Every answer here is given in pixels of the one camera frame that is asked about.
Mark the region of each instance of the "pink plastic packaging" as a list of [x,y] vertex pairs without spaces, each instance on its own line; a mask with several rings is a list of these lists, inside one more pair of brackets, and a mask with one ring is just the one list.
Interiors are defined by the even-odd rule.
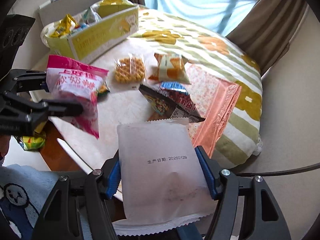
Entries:
[[64,120],[99,138],[97,95],[108,70],[89,66],[67,57],[50,55],[47,86],[55,99],[76,99],[84,108],[77,117]]

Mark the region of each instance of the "open box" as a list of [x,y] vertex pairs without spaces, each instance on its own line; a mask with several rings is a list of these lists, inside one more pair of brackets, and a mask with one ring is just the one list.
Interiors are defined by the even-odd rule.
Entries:
[[103,1],[95,5],[102,18],[101,21],[60,38],[51,38],[44,33],[44,39],[53,54],[89,64],[138,30],[138,5],[130,2],[103,4]]

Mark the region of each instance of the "metal screw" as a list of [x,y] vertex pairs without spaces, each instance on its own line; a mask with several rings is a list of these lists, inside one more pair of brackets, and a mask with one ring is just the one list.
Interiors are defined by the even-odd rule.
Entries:
[[102,173],[102,170],[100,170],[100,169],[96,169],[96,170],[94,170],[93,172],[92,172],[92,174],[94,175],[94,176],[98,176],[98,175],[100,175]]
[[230,171],[229,170],[222,170],[221,173],[225,176],[229,176],[230,175]]
[[68,179],[68,176],[67,175],[62,175],[60,176],[59,180],[60,181],[66,181]]
[[26,115],[26,120],[27,120],[27,122],[30,122],[31,119],[32,119],[32,117],[31,117],[29,114],[27,114],[27,115]]
[[256,179],[257,182],[263,181],[263,177],[261,176],[255,176],[254,178]]

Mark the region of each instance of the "person's hand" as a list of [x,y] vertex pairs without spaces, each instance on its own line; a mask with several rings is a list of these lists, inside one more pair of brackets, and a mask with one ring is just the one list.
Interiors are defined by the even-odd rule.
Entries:
[[0,160],[7,155],[9,151],[10,135],[0,135]]

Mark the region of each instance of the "blue cloth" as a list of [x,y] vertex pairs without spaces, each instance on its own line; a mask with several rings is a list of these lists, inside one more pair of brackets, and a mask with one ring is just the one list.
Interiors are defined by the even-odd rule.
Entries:
[[[29,166],[0,166],[0,212],[22,240],[31,239],[39,213],[58,178],[55,172]],[[81,210],[81,225],[84,239],[92,239],[85,209]]]
[[255,0],[145,0],[148,8],[171,13],[223,36],[249,13]]

